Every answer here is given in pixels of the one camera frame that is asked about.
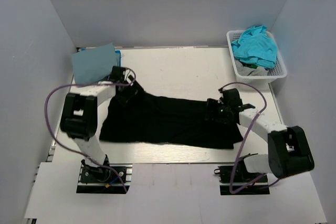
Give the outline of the black t-shirt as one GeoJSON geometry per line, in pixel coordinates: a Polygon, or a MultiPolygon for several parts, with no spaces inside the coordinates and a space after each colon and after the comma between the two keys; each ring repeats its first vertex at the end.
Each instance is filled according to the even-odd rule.
{"type": "Polygon", "coordinates": [[[211,109],[208,101],[158,97],[135,83],[110,100],[99,140],[232,150],[243,139],[237,124],[217,121],[211,109]]]}

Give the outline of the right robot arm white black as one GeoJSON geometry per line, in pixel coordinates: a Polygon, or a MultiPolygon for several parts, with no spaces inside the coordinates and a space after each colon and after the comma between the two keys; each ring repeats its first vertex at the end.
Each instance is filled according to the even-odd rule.
{"type": "Polygon", "coordinates": [[[267,154],[248,154],[237,160],[235,171],[247,182],[256,174],[273,174],[278,179],[309,172],[314,160],[303,128],[273,122],[255,106],[244,104],[237,89],[221,90],[219,100],[208,99],[206,120],[225,126],[241,125],[261,137],[267,154]]]}

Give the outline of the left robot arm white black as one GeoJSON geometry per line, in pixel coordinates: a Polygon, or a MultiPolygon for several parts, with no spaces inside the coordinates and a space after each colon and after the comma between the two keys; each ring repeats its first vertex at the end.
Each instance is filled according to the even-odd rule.
{"type": "Polygon", "coordinates": [[[125,107],[143,89],[136,82],[136,74],[132,69],[117,66],[112,67],[106,80],[76,86],[89,89],[66,95],[60,129],[77,144],[79,151],[75,152],[85,157],[85,165],[94,167],[93,176],[104,182],[110,178],[111,168],[96,137],[98,108],[111,98],[125,107]]]}

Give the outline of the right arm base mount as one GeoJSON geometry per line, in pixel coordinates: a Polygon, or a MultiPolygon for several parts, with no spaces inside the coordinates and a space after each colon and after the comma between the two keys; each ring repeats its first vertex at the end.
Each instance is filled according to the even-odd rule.
{"type": "MultiPolygon", "coordinates": [[[[233,165],[223,165],[218,166],[214,169],[214,174],[219,177],[219,188],[221,196],[232,195],[229,191],[230,176],[232,173],[233,165]]],[[[250,182],[251,180],[258,177],[259,173],[248,173],[243,168],[237,168],[235,171],[235,176],[233,180],[233,190],[238,189],[242,185],[250,182]]],[[[240,192],[236,193],[239,196],[246,195],[269,195],[270,191],[268,188],[268,178],[264,175],[258,181],[251,185],[245,186],[240,192]]]]}

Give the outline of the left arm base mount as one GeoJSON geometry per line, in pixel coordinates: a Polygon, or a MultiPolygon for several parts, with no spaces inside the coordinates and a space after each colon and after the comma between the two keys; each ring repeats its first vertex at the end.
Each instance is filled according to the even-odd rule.
{"type": "Polygon", "coordinates": [[[77,182],[77,194],[126,194],[132,177],[131,164],[110,164],[118,174],[110,169],[92,167],[81,161],[77,182]]]}

